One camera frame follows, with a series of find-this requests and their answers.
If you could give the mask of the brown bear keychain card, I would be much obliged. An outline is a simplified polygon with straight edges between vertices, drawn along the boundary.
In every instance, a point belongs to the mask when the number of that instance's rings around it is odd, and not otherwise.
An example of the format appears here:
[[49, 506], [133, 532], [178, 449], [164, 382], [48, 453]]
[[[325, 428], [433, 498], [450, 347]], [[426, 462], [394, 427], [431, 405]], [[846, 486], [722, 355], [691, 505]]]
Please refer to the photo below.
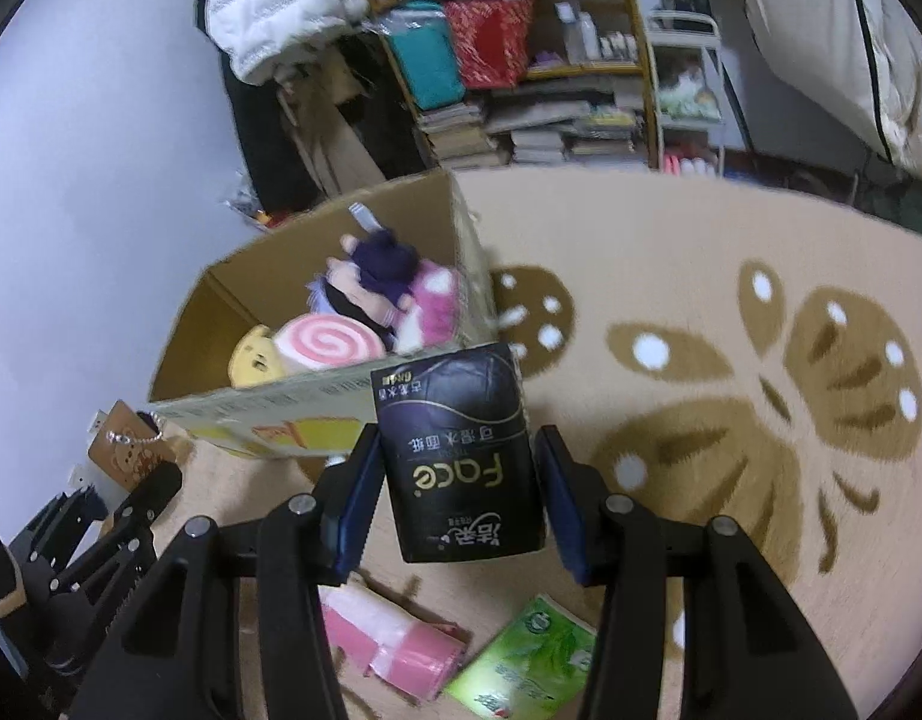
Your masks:
[[163, 461], [175, 460], [160, 428], [122, 400], [101, 418], [86, 455], [125, 491], [134, 491]]

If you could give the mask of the yellow plush dog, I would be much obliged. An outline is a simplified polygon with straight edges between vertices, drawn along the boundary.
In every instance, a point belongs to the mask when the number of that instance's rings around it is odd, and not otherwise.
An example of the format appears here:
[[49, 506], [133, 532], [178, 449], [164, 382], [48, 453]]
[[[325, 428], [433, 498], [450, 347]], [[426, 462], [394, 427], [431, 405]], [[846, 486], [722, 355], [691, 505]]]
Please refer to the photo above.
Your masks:
[[256, 325], [233, 349], [228, 361], [228, 379], [235, 388], [251, 388], [277, 382], [285, 367], [267, 325]]

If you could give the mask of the pink swirl roll plush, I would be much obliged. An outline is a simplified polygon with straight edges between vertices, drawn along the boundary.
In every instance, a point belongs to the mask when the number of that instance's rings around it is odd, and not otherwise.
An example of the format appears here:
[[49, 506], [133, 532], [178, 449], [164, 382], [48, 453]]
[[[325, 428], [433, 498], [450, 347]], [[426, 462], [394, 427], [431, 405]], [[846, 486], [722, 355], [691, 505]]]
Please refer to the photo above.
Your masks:
[[280, 358], [290, 371], [327, 371], [383, 359], [383, 340], [364, 323], [339, 314], [305, 314], [274, 335]]

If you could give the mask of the green tissue pack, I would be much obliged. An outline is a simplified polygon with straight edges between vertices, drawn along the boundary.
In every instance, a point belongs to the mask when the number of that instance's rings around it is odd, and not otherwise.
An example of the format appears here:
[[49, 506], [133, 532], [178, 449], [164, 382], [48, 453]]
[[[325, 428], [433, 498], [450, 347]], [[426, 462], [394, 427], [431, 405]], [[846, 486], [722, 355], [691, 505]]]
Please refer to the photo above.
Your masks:
[[596, 629], [537, 595], [459, 671], [446, 694], [479, 718], [554, 718], [582, 693]]

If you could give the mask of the purple plush doll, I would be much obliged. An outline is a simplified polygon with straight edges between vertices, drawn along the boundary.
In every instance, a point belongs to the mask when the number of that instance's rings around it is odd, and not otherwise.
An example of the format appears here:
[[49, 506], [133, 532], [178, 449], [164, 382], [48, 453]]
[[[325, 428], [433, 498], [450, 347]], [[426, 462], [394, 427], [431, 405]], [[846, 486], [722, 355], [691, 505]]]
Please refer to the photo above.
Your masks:
[[344, 257], [329, 257], [326, 270], [308, 284], [310, 312], [358, 320], [392, 351], [396, 327], [413, 302], [410, 285], [419, 271], [419, 254], [387, 227], [362, 239], [344, 234], [340, 245]]

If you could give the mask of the black tissue pack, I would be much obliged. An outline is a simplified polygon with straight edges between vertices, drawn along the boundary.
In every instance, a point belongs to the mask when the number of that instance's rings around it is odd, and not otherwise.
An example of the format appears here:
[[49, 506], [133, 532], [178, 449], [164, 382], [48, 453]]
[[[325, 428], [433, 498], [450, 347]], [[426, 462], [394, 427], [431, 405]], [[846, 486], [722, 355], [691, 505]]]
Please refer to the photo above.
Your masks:
[[508, 344], [378, 369], [371, 388], [404, 561], [492, 561], [542, 550], [539, 477]]

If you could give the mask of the pink plush bear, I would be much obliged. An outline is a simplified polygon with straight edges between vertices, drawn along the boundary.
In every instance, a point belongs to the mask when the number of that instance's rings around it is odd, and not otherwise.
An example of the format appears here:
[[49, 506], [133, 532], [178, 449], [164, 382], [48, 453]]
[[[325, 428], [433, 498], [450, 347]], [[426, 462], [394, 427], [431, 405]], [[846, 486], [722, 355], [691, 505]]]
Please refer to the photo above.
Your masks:
[[394, 353], [413, 355], [454, 337], [459, 310], [458, 271], [431, 260], [420, 262], [410, 285], [413, 302], [396, 327]]

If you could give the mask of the cardboard box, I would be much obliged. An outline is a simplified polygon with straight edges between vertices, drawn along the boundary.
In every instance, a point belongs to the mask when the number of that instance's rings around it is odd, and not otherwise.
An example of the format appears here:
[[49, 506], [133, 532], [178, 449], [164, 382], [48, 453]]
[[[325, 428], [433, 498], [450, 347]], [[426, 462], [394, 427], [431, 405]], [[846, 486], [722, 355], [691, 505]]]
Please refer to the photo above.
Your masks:
[[496, 336], [458, 181], [427, 172], [332, 200], [209, 266], [148, 398], [240, 457], [343, 454], [373, 419], [373, 371]]

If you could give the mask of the beige patterned rug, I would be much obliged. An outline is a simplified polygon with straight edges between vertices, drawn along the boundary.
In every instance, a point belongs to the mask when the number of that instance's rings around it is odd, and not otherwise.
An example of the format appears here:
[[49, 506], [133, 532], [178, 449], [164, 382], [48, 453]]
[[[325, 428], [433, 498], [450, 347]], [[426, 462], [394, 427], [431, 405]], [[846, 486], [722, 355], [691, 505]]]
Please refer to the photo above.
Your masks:
[[[362, 202], [472, 286], [461, 343], [521, 358], [531, 427], [661, 517], [746, 528], [867, 718], [922, 650], [922, 236], [809, 195], [723, 179], [507, 167], [376, 185], [210, 265], [148, 399], [200, 440], [175, 522], [265, 514], [314, 455], [373, 419], [368, 372], [230, 390], [254, 325], [306, 309]], [[170, 539], [178, 525], [170, 525]], [[596, 624], [554, 544], [509, 561], [407, 566], [383, 496], [367, 582], [477, 652], [539, 593]]]

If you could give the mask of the black coat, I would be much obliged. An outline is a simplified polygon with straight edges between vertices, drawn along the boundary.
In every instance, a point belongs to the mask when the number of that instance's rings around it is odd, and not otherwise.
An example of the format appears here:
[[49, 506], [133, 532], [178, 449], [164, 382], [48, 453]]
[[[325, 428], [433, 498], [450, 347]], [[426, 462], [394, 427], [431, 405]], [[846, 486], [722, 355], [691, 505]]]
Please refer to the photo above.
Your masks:
[[287, 133], [277, 83], [241, 82], [233, 73], [230, 55], [215, 48], [244, 167], [260, 208], [269, 216], [313, 210], [324, 195]]

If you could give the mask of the teal bag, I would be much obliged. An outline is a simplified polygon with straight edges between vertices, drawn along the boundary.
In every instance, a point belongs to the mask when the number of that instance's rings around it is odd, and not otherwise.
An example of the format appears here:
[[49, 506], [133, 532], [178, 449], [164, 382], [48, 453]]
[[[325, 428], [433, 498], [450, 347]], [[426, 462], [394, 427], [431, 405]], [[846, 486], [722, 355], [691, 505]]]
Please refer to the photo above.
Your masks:
[[379, 28], [388, 39], [417, 109], [440, 109], [464, 98], [451, 29], [440, 4], [413, 0], [381, 16]]

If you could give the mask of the white rolling cart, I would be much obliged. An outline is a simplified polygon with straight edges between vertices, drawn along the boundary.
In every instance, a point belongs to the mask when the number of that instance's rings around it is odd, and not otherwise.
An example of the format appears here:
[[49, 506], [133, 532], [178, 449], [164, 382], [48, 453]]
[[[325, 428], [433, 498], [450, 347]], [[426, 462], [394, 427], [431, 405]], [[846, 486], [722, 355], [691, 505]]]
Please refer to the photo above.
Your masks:
[[650, 51], [657, 164], [673, 176], [721, 177], [726, 158], [726, 73], [713, 16], [654, 10]]

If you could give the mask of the red gift bag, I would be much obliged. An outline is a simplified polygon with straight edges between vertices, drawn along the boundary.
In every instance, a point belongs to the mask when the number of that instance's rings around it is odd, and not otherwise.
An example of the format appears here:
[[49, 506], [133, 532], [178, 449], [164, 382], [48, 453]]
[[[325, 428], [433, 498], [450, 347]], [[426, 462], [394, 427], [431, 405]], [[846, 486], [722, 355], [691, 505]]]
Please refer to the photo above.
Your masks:
[[529, 65], [536, 0], [451, 0], [445, 5], [465, 89], [516, 88]]

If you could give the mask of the wooden bookshelf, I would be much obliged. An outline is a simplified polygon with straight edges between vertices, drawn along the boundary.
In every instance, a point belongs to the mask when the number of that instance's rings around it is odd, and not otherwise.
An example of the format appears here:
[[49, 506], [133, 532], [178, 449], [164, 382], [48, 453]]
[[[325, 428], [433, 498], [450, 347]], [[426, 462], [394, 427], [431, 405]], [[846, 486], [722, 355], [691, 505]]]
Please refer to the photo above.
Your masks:
[[[381, 16], [413, 0], [368, 0], [420, 148], [443, 167], [561, 163], [584, 140], [617, 138], [657, 163], [651, 62], [636, 0], [536, 0], [529, 65], [516, 88], [466, 89], [452, 106], [419, 110]], [[445, 5], [451, 0], [433, 0]]]

